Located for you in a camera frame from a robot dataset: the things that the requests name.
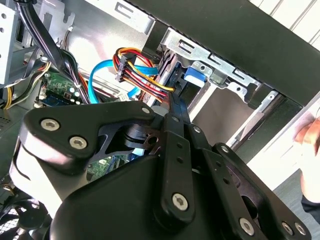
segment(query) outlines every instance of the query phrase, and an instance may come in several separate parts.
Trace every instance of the person's hand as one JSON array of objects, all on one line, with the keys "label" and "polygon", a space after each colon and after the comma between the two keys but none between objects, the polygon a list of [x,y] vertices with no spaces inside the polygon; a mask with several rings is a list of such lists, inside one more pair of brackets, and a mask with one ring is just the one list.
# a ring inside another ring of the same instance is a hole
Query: person's hand
[{"label": "person's hand", "polygon": [[301,129],[295,142],[297,163],[302,171],[302,193],[310,202],[320,203],[320,119]]}]

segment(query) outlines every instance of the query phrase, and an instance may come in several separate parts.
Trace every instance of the black mechanical arm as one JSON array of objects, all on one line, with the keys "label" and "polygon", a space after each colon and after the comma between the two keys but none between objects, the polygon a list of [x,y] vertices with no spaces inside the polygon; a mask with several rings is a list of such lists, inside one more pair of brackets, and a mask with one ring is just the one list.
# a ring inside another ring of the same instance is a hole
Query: black mechanical arm
[{"label": "black mechanical arm", "polygon": [[[90,163],[134,148],[144,156],[84,183]],[[311,239],[227,145],[208,144],[171,94],[153,108],[131,101],[31,110],[10,175],[54,217],[52,239]]]}]

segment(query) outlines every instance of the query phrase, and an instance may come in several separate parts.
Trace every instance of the cooling fan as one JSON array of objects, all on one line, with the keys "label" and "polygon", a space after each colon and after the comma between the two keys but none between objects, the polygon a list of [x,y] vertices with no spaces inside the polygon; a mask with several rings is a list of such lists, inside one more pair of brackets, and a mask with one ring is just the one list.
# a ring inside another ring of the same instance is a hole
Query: cooling fan
[{"label": "cooling fan", "polygon": [[20,190],[14,193],[1,208],[0,240],[49,239],[52,219],[45,206]]}]

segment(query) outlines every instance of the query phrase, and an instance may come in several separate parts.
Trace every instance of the green circuit board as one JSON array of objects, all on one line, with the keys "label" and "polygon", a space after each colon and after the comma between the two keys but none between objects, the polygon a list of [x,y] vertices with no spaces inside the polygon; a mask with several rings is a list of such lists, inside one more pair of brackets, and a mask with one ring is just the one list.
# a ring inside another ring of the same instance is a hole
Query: green circuit board
[{"label": "green circuit board", "polygon": [[116,169],[121,160],[126,162],[127,158],[127,155],[115,155],[89,164],[86,175],[87,180],[93,182],[94,180],[101,178],[105,174]]},{"label": "green circuit board", "polygon": [[46,89],[58,94],[60,96],[64,96],[65,93],[69,93],[70,88],[76,89],[75,85],[64,77],[60,76],[58,73],[49,72],[49,77],[47,79]]}]

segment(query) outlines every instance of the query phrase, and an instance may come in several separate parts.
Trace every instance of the metal bracket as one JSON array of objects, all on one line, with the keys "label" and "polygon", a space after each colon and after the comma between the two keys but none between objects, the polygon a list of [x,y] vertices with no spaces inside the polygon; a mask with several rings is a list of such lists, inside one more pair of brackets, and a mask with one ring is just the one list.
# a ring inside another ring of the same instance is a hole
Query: metal bracket
[{"label": "metal bracket", "polygon": [[98,0],[85,1],[145,35],[149,34],[155,23],[148,14],[123,0],[108,0],[107,4]]},{"label": "metal bracket", "polygon": [[219,70],[243,86],[247,87],[250,83],[255,84],[257,87],[261,85],[261,83],[253,77],[245,74],[217,55],[214,55],[182,34],[174,31],[172,28],[168,28],[161,44],[166,46],[167,49],[172,50],[175,54],[178,54],[188,60],[200,61]]},{"label": "metal bracket", "polygon": [[71,12],[67,21],[65,18],[65,4],[59,0],[44,0],[41,4],[39,18],[46,25],[47,14],[51,15],[51,22],[48,22],[48,32],[55,43],[61,44],[66,32],[74,24],[75,13]]},{"label": "metal bracket", "polygon": [[0,4],[0,84],[3,85],[8,83],[11,71],[17,23],[18,14],[16,11]]}]

